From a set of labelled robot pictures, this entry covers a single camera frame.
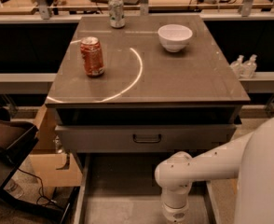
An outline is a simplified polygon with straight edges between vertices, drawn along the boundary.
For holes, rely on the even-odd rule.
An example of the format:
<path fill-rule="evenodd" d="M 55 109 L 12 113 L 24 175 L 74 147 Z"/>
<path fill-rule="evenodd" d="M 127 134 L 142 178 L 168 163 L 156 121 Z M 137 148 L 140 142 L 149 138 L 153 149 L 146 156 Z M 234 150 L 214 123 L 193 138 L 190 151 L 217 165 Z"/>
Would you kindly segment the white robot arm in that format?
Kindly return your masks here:
<path fill-rule="evenodd" d="M 180 151 L 161 162 L 164 217 L 175 222 L 186 211 L 193 182 L 229 178 L 238 180 L 234 224 L 274 224 L 274 118 L 197 157 Z"/>

